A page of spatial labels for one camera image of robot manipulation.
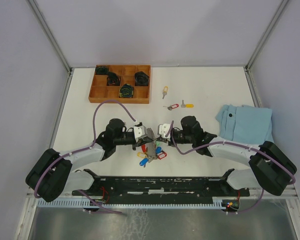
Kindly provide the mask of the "yellow key tag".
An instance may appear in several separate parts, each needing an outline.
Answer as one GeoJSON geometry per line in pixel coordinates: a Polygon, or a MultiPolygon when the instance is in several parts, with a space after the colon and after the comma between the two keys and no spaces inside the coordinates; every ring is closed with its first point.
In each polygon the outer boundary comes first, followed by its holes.
{"type": "Polygon", "coordinates": [[[145,159],[145,158],[148,157],[147,154],[146,154],[146,153],[143,153],[143,152],[138,152],[138,153],[137,153],[137,156],[140,157],[140,158],[142,158],[142,159],[145,159]]]}

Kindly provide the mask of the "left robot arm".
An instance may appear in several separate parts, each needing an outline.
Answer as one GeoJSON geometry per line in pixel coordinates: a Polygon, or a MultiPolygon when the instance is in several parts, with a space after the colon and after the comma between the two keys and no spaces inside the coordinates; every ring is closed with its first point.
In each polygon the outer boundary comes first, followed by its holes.
{"type": "Polygon", "coordinates": [[[89,195],[96,195],[101,189],[98,176],[91,170],[78,169],[91,163],[108,159],[117,146],[132,146],[136,149],[154,142],[151,128],[137,124],[131,131],[125,123],[113,118],[105,130],[89,145],[69,153],[60,153],[52,148],[47,149],[36,162],[25,178],[25,183],[34,190],[36,198],[52,202],[61,194],[85,190],[89,195]]]}

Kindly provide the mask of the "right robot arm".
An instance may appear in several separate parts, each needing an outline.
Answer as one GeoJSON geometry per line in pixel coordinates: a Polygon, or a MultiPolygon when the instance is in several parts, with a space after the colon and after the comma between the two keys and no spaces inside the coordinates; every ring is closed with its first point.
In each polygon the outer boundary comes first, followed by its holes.
{"type": "Polygon", "coordinates": [[[165,123],[158,127],[158,134],[169,146],[190,144],[186,154],[196,152],[202,156],[223,158],[245,165],[246,169],[229,169],[225,180],[219,183],[221,193],[232,195],[245,188],[261,188],[280,196],[287,186],[296,182],[295,164],[273,142],[244,144],[226,140],[204,131],[194,116],[181,119],[181,129],[165,123]]]}

